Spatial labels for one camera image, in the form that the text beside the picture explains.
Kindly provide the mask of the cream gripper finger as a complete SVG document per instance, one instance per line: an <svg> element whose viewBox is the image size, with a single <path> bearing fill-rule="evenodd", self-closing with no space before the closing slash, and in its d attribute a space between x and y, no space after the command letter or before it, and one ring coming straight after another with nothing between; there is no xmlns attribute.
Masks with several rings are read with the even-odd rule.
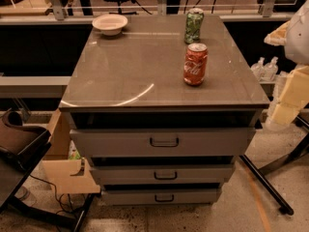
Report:
<svg viewBox="0 0 309 232"><path fill-rule="evenodd" d="M289 24L290 22L287 21L283 23L282 25L280 25L277 29L275 29L271 33L267 34L267 36L264 38L264 43L274 45L274 46L285 45L287 29L288 29Z"/></svg>
<svg viewBox="0 0 309 232"><path fill-rule="evenodd" d="M270 121L281 126L289 125L309 103L309 66L297 65L286 76Z"/></svg>

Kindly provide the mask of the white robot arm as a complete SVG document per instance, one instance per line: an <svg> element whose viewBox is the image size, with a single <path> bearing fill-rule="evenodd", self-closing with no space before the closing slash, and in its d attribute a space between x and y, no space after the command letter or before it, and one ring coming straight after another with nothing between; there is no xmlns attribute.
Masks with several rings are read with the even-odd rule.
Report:
<svg viewBox="0 0 309 232"><path fill-rule="evenodd" d="M277 96L268 109L268 127L279 130L288 126L309 103L309 0L289 21L267 34L264 42L283 45L286 58L296 63L285 83L280 79Z"/></svg>

